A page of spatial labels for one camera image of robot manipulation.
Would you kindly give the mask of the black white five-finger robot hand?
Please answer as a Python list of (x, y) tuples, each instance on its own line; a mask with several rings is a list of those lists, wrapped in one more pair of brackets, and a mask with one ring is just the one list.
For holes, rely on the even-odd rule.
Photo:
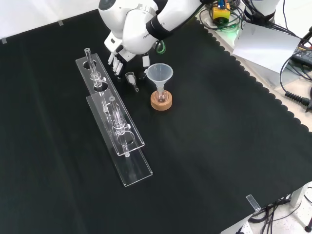
[[(107, 39), (104, 41), (105, 47), (111, 52), (108, 58), (108, 64), (112, 67), (112, 70), (117, 78), (121, 78), (122, 74), (125, 74), (126, 64), (134, 59), (137, 55), (130, 53), (123, 47), (123, 42), (110, 32)], [(142, 68), (134, 74), (143, 80), (146, 77), (146, 69), (150, 66), (149, 53), (144, 53), (141, 56)]]

